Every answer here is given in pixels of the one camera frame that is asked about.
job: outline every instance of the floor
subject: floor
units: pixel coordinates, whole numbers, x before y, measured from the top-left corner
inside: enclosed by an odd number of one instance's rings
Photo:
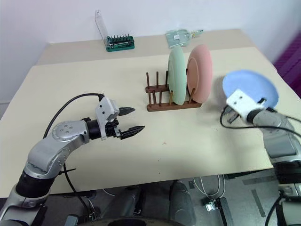
[[[222,219],[218,210],[207,212],[203,205],[206,198],[195,186],[190,188],[189,182],[192,178],[181,179],[187,186],[197,217],[197,226],[222,226]],[[217,189],[217,176],[204,177],[204,186],[207,193],[214,193]],[[149,183],[142,185],[146,190],[146,200],[143,215],[154,218],[167,218],[169,208],[169,187],[172,181]],[[232,214],[234,225],[262,226],[265,216],[270,207],[278,197],[278,182],[272,169],[253,173],[250,175],[225,181],[226,197],[229,209]],[[108,189],[111,193],[117,194],[123,188]],[[102,190],[96,191],[96,196],[90,200],[95,207],[104,210],[113,199]],[[0,200],[0,207],[5,199]],[[68,214],[80,215],[83,211],[81,203],[76,197],[50,196],[46,205],[48,211],[43,226],[63,226]],[[269,225],[277,225],[275,213],[272,215]]]

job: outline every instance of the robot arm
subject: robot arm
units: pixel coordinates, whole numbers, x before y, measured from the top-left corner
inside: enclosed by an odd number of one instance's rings
[[[144,126],[127,131],[118,129],[116,117],[131,113],[134,108],[118,108],[115,101],[103,97],[95,109],[96,120],[64,121],[30,151],[19,182],[0,212],[0,225],[32,225],[43,209],[54,179],[68,156],[90,139],[119,137],[125,139],[140,132]]]
[[[228,99],[227,111],[232,109],[241,118],[256,127],[279,127],[294,131],[287,117],[267,110],[264,99],[256,103],[241,90]],[[260,128],[269,159],[279,181],[279,193],[286,201],[278,205],[278,220],[286,225],[301,224],[301,145],[295,135],[283,129]]]

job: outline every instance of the plate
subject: plate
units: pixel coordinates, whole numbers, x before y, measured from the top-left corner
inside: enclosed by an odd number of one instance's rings
[[[183,105],[186,96],[186,67],[182,48],[176,46],[172,49],[168,59],[168,85],[173,92],[173,101]]]
[[[261,74],[250,70],[239,70],[227,74],[222,81],[222,89],[226,97],[240,89],[256,102],[265,98],[267,100],[263,104],[265,107],[274,108],[279,100],[273,83]]]
[[[190,53],[187,63],[187,86],[192,99],[204,103],[211,91],[212,61],[206,45],[196,46]]]

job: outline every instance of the white wall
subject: white wall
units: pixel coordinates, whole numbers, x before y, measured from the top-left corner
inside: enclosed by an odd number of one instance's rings
[[[1,0],[0,103],[11,100],[48,42],[100,39],[96,9],[112,34],[240,28],[271,61],[301,23],[301,0]]]

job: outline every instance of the pink plate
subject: pink plate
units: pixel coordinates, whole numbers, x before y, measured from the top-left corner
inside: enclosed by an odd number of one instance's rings
[[[192,99],[204,103],[211,90],[212,61],[206,45],[196,46],[190,53],[187,64],[187,86],[191,94],[195,89]]]

